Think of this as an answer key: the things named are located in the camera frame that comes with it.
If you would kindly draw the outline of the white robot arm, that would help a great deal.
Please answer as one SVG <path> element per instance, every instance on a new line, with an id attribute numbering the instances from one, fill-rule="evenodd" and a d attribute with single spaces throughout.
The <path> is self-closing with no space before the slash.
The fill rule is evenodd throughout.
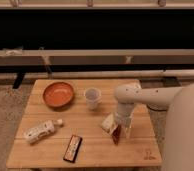
<path id="1" fill-rule="evenodd" d="M 167 107 L 161 171 L 194 171 L 194 83 L 145 89 L 122 84 L 114 98 L 114 118 L 121 125 L 127 125 L 137 103 Z"/>

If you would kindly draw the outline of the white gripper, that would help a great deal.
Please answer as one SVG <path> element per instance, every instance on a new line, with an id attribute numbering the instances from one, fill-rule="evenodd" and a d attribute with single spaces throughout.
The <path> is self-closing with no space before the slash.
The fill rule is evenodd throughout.
<path id="1" fill-rule="evenodd" d="M 131 129 L 132 129 L 132 112 L 135 108 L 134 103 L 130 104 L 124 104 L 124 103 L 118 103 L 116 111 L 113 114 L 109 115 L 109 133 L 112 134 L 116 128 L 118 127 L 118 124 L 124 126 L 124 133 L 127 139 L 130 139 L 131 137 Z"/>

